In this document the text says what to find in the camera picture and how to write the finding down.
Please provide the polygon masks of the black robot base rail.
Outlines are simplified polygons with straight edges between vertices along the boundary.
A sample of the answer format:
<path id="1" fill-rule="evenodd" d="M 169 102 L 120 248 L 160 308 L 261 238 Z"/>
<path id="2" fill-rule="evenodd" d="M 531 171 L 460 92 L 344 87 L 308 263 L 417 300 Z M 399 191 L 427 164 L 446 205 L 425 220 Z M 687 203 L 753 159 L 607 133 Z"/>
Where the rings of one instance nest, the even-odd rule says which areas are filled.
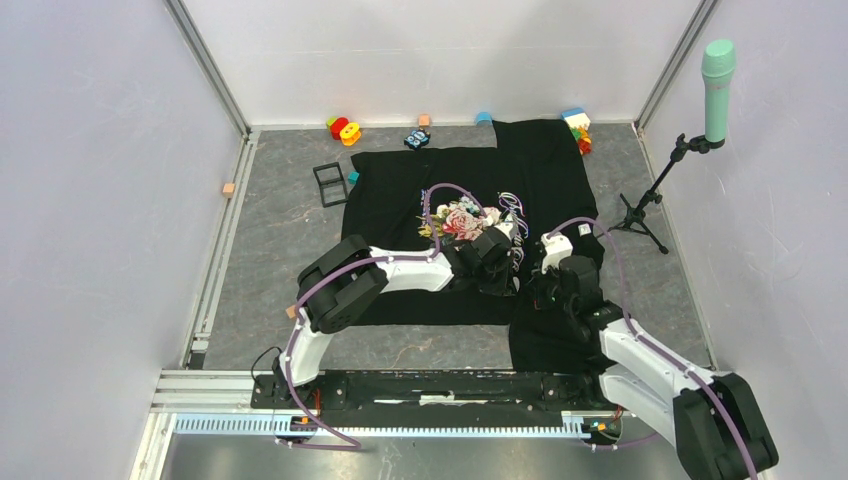
<path id="1" fill-rule="evenodd" d="M 279 374 L 257 377 L 251 407 L 305 405 L 331 427 L 555 426 L 564 412 L 610 416 L 589 376 L 498 370 L 327 370 L 288 389 Z"/>

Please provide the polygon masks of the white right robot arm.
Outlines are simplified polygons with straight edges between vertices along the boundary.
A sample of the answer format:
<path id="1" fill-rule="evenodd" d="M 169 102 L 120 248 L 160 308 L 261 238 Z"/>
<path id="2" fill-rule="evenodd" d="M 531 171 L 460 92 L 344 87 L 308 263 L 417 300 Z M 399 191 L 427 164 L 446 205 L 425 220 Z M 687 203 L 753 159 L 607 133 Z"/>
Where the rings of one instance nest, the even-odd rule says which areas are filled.
<path id="1" fill-rule="evenodd" d="M 589 355 L 593 370 L 577 382 L 585 405 L 610 402 L 635 414 L 675 449 L 692 479 L 749 479 L 778 464 L 749 383 L 686 360 L 627 318 L 605 299 L 592 259 L 541 260 L 529 286 L 534 307 L 552 313 Z"/>

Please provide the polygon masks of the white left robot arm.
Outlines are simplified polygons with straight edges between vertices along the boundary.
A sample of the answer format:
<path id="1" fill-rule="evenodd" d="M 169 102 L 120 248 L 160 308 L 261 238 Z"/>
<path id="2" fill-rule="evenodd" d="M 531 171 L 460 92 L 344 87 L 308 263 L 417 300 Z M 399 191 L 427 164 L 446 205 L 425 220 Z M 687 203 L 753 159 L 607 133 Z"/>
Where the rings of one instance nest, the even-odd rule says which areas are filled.
<path id="1" fill-rule="evenodd" d="M 475 288 L 504 295 L 512 285 L 512 247 L 519 236 L 515 222 L 500 220 L 457 248 L 391 251 L 368 245 L 360 235 L 343 240 L 298 277 L 295 326 L 279 357 L 276 394 L 290 407 L 306 405 L 333 335 L 355 324 L 382 294 Z"/>

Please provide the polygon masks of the black floral t-shirt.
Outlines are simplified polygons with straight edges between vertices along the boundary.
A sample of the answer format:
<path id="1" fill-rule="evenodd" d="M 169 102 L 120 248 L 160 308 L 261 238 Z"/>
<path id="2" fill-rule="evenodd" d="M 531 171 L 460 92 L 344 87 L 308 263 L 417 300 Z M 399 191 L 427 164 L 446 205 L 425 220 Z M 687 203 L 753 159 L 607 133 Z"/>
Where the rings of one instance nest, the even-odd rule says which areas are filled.
<path id="1" fill-rule="evenodd" d="M 539 259 L 536 243 L 566 220 L 597 218 L 598 210 L 583 159 L 569 128 L 557 120 L 493 124 L 497 144 L 418 152 L 365 152 L 353 156 L 359 173 L 343 216 L 343 237 L 360 235 L 387 250 L 423 250 L 418 233 L 424 192 L 446 182 L 495 207 L 512 193 L 524 209 L 529 237 L 519 270 L 521 292 L 485 295 L 476 288 L 453 293 L 420 290 L 380 295 L 360 317 L 362 326 L 506 325 L 514 369 L 577 374 L 600 362 L 577 340 L 555 310 L 538 310 L 530 276 Z"/>

